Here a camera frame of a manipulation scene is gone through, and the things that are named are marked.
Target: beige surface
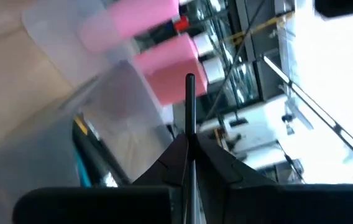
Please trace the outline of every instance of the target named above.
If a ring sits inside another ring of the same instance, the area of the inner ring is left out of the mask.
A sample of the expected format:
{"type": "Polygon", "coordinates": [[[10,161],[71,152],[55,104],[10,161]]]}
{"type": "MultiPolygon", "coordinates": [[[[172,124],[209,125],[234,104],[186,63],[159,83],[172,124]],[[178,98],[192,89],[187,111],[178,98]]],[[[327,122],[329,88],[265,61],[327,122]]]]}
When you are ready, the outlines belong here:
{"type": "Polygon", "coordinates": [[[0,0],[0,139],[71,90],[24,30],[21,11],[30,2],[0,0]]]}

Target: wooden floor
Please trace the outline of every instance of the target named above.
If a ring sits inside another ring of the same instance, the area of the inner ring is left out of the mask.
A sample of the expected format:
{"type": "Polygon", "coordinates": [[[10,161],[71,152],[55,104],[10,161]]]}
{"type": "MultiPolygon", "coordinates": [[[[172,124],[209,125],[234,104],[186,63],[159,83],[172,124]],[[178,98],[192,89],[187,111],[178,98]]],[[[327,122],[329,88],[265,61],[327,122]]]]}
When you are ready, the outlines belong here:
{"type": "Polygon", "coordinates": [[[71,90],[22,25],[31,2],[0,0],[0,139],[71,90]]]}

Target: pink block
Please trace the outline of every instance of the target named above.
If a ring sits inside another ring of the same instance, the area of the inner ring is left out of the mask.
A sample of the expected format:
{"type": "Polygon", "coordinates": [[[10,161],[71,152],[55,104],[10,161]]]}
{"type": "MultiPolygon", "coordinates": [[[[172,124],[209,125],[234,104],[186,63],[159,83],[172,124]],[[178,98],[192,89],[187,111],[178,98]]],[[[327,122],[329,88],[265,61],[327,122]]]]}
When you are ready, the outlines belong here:
{"type": "Polygon", "coordinates": [[[147,75],[162,106],[168,106],[185,100],[185,77],[188,73],[196,75],[196,96],[207,92],[207,77],[203,66],[195,59],[179,62],[147,75]]]}
{"type": "Polygon", "coordinates": [[[80,39],[91,52],[99,53],[179,14],[179,0],[120,0],[89,18],[80,39]]]}
{"type": "Polygon", "coordinates": [[[145,75],[187,60],[197,60],[198,51],[188,34],[173,37],[135,57],[145,75]]]}

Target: white cap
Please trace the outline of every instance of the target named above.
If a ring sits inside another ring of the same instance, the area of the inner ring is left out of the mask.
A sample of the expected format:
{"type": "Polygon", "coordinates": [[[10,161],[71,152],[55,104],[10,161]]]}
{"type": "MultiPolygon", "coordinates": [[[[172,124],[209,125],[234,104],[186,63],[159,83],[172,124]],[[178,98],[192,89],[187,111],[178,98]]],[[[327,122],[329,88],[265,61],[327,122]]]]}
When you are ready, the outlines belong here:
{"type": "Polygon", "coordinates": [[[184,4],[187,4],[189,2],[191,2],[192,0],[179,0],[179,5],[182,6],[184,4]]]}
{"type": "Polygon", "coordinates": [[[225,71],[219,57],[214,57],[204,61],[203,67],[207,75],[208,84],[223,80],[225,78],[225,71]]]}
{"type": "Polygon", "coordinates": [[[214,47],[211,44],[209,36],[206,32],[194,36],[193,41],[195,42],[199,56],[203,56],[206,53],[212,52],[214,50],[214,47]]]}

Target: black object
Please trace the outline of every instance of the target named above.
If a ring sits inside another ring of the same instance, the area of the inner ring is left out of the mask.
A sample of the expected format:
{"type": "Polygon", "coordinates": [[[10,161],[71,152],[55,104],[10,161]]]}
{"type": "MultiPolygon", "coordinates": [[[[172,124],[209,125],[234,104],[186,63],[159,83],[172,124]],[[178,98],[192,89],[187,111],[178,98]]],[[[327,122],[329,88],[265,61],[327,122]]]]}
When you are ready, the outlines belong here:
{"type": "Polygon", "coordinates": [[[196,223],[198,183],[209,224],[353,223],[353,185],[277,185],[195,134],[194,80],[186,78],[186,134],[132,185],[35,190],[18,201],[12,221],[196,223]]]}
{"type": "Polygon", "coordinates": [[[353,14],[352,0],[316,0],[315,9],[326,17],[353,14]]]}

